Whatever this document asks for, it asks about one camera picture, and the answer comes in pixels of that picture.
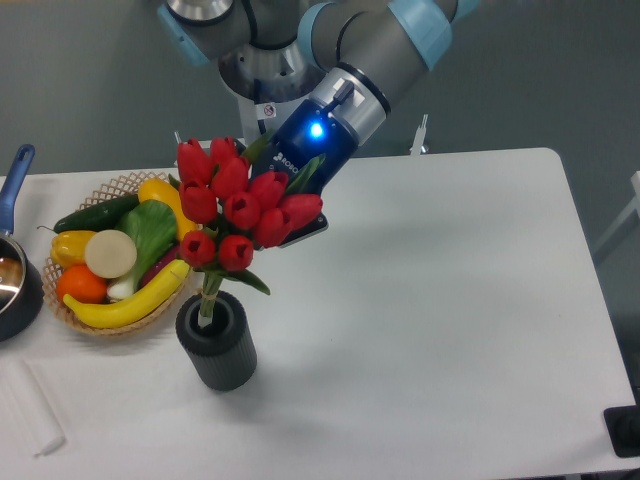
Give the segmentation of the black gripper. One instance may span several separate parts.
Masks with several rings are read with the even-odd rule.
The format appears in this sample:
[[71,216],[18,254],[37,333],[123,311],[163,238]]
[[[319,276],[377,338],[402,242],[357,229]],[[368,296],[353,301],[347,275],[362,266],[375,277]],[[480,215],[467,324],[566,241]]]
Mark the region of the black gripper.
[[356,151],[353,129],[343,125],[342,104],[305,100],[271,137],[252,167],[251,177],[268,171],[288,177],[286,193],[321,194]]

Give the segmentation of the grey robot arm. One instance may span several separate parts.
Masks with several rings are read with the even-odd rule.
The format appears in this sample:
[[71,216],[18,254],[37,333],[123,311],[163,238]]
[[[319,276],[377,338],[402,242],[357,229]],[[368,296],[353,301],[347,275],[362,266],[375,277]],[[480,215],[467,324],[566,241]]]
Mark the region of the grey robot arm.
[[472,1],[164,1],[158,16],[195,65],[214,63],[253,168],[320,193],[449,48]]

